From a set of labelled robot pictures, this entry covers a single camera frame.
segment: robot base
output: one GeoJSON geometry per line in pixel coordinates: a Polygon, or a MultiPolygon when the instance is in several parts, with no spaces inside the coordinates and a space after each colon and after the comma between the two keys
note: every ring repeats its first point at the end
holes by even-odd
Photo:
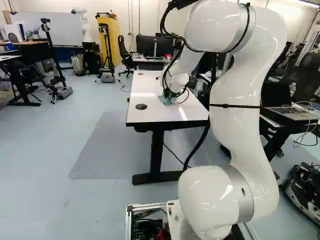
{"type": "Polygon", "coordinates": [[[69,97],[73,92],[74,90],[71,86],[60,86],[57,89],[56,96],[59,100],[64,100],[67,97],[69,97]]]}
{"type": "MultiPolygon", "coordinates": [[[[139,213],[145,215],[147,219],[153,219],[153,217],[149,216],[148,211],[159,211],[164,210],[166,212],[166,216],[162,219],[163,227],[168,224],[169,231],[171,235],[171,240],[199,240],[200,238],[196,236],[192,228],[188,223],[184,221],[184,215],[181,210],[179,200],[170,200],[168,202],[162,203],[152,203],[152,204],[133,204],[128,205],[126,207],[126,230],[125,230],[125,240],[135,240],[136,236],[134,233],[137,231],[134,228],[135,217],[134,215],[139,213]]],[[[247,231],[252,240],[256,238],[252,235],[252,232],[249,228],[245,227],[244,231],[247,231]]],[[[237,225],[233,225],[231,229],[231,233],[224,240],[244,240],[244,236],[237,225]]]]}

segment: black office chair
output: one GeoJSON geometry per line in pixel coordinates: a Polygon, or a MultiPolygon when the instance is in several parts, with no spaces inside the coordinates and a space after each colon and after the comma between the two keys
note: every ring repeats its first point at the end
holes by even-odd
{"type": "Polygon", "coordinates": [[[320,86],[320,54],[308,52],[299,66],[288,67],[281,82],[296,83],[293,102],[310,101],[320,86]]]}
{"type": "MultiPolygon", "coordinates": [[[[33,65],[32,66],[25,66],[20,61],[15,61],[13,64],[15,64],[19,67],[19,71],[20,71],[20,74],[22,75],[23,82],[25,85],[27,85],[26,90],[28,91],[28,94],[33,96],[35,99],[37,99],[41,103],[41,100],[32,93],[34,90],[38,89],[38,86],[33,86],[33,83],[41,82],[39,80],[42,80],[44,77],[40,76],[37,73],[35,66],[33,66],[33,65]]],[[[8,64],[0,63],[0,69],[4,72],[6,77],[8,76],[9,78],[11,78],[8,64]]],[[[12,82],[11,82],[11,88],[12,88],[14,98],[16,98],[17,97],[17,95],[16,95],[17,90],[14,88],[14,85],[12,82]]]]}
{"type": "Polygon", "coordinates": [[[132,55],[126,50],[124,36],[122,36],[122,35],[118,36],[118,45],[119,45],[120,55],[122,57],[122,61],[121,62],[126,67],[126,70],[123,71],[123,72],[119,72],[118,75],[120,77],[121,74],[126,74],[126,78],[128,78],[129,74],[133,74],[134,73],[134,71],[132,71],[130,69],[134,69],[137,65],[132,60],[132,55]]]}

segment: laptop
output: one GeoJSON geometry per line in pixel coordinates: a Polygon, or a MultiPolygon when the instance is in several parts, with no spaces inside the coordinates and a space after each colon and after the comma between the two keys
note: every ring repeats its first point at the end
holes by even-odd
{"type": "Polygon", "coordinates": [[[287,83],[265,82],[261,90],[262,115],[280,124],[317,123],[320,115],[306,109],[292,107],[290,87],[287,83]]]}

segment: metal frame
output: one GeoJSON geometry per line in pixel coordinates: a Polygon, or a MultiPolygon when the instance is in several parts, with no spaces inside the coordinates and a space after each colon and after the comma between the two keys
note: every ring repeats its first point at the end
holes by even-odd
{"type": "MultiPolygon", "coordinates": [[[[181,211],[179,200],[171,200],[168,202],[161,202],[161,203],[151,203],[151,204],[131,204],[126,206],[125,210],[125,240],[132,240],[131,233],[132,233],[132,216],[134,212],[143,212],[149,210],[160,210],[163,209],[167,212],[168,222],[170,234],[172,240],[177,240],[179,237],[180,232],[180,223],[183,220],[183,213],[181,211]]],[[[249,223],[241,223],[239,225],[239,230],[241,231],[242,235],[248,236],[251,240],[257,240],[255,234],[250,226],[249,223]]]]}
{"type": "Polygon", "coordinates": [[[132,232],[132,216],[134,212],[142,212],[147,210],[163,209],[166,211],[166,203],[152,203],[152,204],[132,204],[126,206],[125,211],[125,240],[131,240],[132,232]]]}

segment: desk surface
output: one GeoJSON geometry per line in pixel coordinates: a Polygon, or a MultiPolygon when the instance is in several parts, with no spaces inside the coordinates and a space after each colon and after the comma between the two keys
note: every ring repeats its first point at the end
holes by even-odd
{"type": "MultiPolygon", "coordinates": [[[[295,104],[295,103],[292,103],[292,106],[295,107],[295,108],[298,108],[298,109],[305,109],[304,107],[298,105],[298,104],[295,104]]],[[[311,111],[311,113],[313,114],[316,114],[316,115],[320,115],[320,111],[318,110],[315,110],[315,111],[311,111]]],[[[281,124],[271,120],[270,118],[267,118],[266,116],[263,116],[260,114],[260,117],[263,118],[264,120],[266,120],[268,123],[270,123],[272,126],[274,126],[275,128],[280,128],[282,127],[281,124]]]]}
{"type": "Polygon", "coordinates": [[[166,58],[163,59],[153,59],[153,58],[145,58],[143,55],[139,56],[132,56],[132,61],[134,62],[141,62],[141,63],[169,63],[170,60],[166,58]]]}
{"type": "Polygon", "coordinates": [[[207,76],[205,73],[200,73],[199,74],[204,80],[206,80],[207,82],[211,83],[211,77],[207,76]]]}
{"type": "MultiPolygon", "coordinates": [[[[127,126],[133,126],[135,123],[206,121],[208,119],[209,112],[191,91],[185,102],[173,106],[163,105],[158,98],[163,88],[160,78],[156,80],[160,75],[161,71],[134,71],[126,117],[127,126]],[[146,104],[147,109],[138,110],[137,104],[146,104]]],[[[188,93],[185,92],[178,101],[182,102],[187,95],[188,93]]]]}
{"type": "Polygon", "coordinates": [[[0,63],[1,62],[4,62],[6,60],[9,60],[9,59],[16,59],[16,58],[20,58],[21,55],[2,55],[0,56],[0,63]]]}
{"type": "MultiPolygon", "coordinates": [[[[23,42],[12,42],[12,45],[35,45],[35,44],[44,44],[48,43],[47,41],[23,41],[23,42]]],[[[0,41],[0,46],[7,45],[6,41],[0,41]]]]}

